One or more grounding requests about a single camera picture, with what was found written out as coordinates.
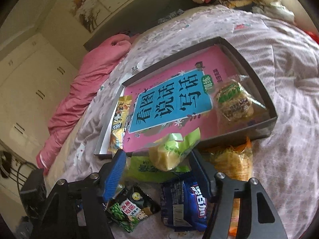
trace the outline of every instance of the blue snack package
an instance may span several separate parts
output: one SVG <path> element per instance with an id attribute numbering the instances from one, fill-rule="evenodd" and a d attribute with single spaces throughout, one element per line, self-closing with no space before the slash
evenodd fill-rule
<path id="1" fill-rule="evenodd" d="M 175 231 L 205 231 L 207 200 L 192 172 L 182 174 L 162 184 L 161 218 L 164 225 Z"/>

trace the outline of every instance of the gray box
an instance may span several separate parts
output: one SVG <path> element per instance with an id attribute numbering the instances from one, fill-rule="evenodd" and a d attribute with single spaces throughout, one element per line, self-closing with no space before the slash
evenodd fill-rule
<path id="1" fill-rule="evenodd" d="M 113 116 L 117 106 L 118 98 L 123 94 L 125 87 L 135 85 L 141 81 L 147 80 L 151 76 L 159 74 L 160 72 L 175 66 L 189 58 L 195 56 L 196 54 L 202 53 L 211 46 L 218 45 L 221 50 L 227 55 L 227 57 L 232 61 L 234 66 L 237 68 L 238 72 L 242 75 L 248 75 L 250 79 L 247 84 L 244 85 L 246 90 L 260 103 L 262 103 L 268 109 L 268 118 L 251 126 L 229 132 L 223 135 L 215 136 L 210 139 L 202 140 L 197 145 L 197 148 L 209 148 L 214 146 L 227 146 L 227 145 L 240 145 L 246 142 L 246 137 L 248 136 L 250 140 L 265 138 L 270 136 L 272 130 L 275 127 L 277 121 L 277 113 L 272 100 L 264 87 L 263 83 L 249 65 L 249 63 L 243 58 L 243 56 L 225 39 L 221 37 L 212 38 L 186 48 L 182 51 L 171 55 L 154 65 L 146 68 L 145 70 L 137 73 L 127 81 L 125 81 L 119 88 L 119 91 L 114 99 L 114 102 L 110 108 L 110 111 L 105 115 L 104 125 L 101 130 L 101 134 L 98 138 L 98 142 L 95 148 L 95 155 L 102 158 L 110 158 L 111 155 L 107 154 L 111 125 L 113 121 Z"/>

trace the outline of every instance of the yellow round logo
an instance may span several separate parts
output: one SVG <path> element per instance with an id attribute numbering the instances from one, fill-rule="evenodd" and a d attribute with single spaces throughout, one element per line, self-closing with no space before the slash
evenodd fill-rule
<path id="1" fill-rule="evenodd" d="M 141 199 L 141 195 L 138 192 L 134 192 L 132 195 L 132 198 L 134 200 L 140 200 Z"/>

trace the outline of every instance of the pink blanket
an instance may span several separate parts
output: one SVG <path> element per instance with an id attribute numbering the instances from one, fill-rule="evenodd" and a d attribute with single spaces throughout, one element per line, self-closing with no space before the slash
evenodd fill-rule
<path id="1" fill-rule="evenodd" d="M 36 156 L 37 164 L 45 169 L 45 174 L 101 85 L 130 49 L 130 37 L 118 34 L 85 55 L 69 95 L 61 101 L 49 121 L 50 137 Z"/>

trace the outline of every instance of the snack package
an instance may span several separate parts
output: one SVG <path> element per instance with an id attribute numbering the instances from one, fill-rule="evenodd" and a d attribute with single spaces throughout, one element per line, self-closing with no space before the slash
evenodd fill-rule
<path id="1" fill-rule="evenodd" d="M 130 189 L 125 187 L 109 201 L 107 216 L 130 233 L 139 222 L 159 211 L 159 204 L 135 184 Z"/>
<path id="2" fill-rule="evenodd" d="M 135 182 L 163 183 L 177 177 L 180 173 L 189 171 L 188 165 L 180 164 L 174 168 L 174 172 L 163 172 L 152 164 L 149 156 L 132 156 L 130 167 L 124 175 L 126 180 Z"/>
<path id="3" fill-rule="evenodd" d="M 269 117 L 266 107 L 243 87 L 248 80 L 248 76 L 234 75 L 208 90 L 216 108 L 220 133 L 244 128 Z"/>
<path id="4" fill-rule="evenodd" d="M 182 138 L 181 134 L 169 134 L 149 147 L 152 164 L 161 171 L 170 171 L 178 166 L 200 141 L 200 130 L 195 129 Z"/>
<path id="5" fill-rule="evenodd" d="M 123 149 L 123 139 L 127 127 L 127 118 L 129 115 L 131 104 L 131 95 L 120 97 L 117 103 L 115 115 L 112 122 L 110 145 L 108 148 L 108 151 L 112 152 L 113 156 L 118 149 Z"/>
<path id="6" fill-rule="evenodd" d="M 230 178 L 248 181 L 253 172 L 253 152 L 251 142 L 247 138 L 244 145 L 238 147 L 216 147 L 201 151 L 203 158 L 213 164 L 216 170 L 227 174 Z M 240 199 L 234 199 L 229 234 L 236 236 L 239 219 Z"/>
<path id="7" fill-rule="evenodd" d="M 207 227 L 207 211 L 207 200 L 192 172 L 162 184 L 161 218 L 164 225 L 178 232 L 203 232 Z"/>

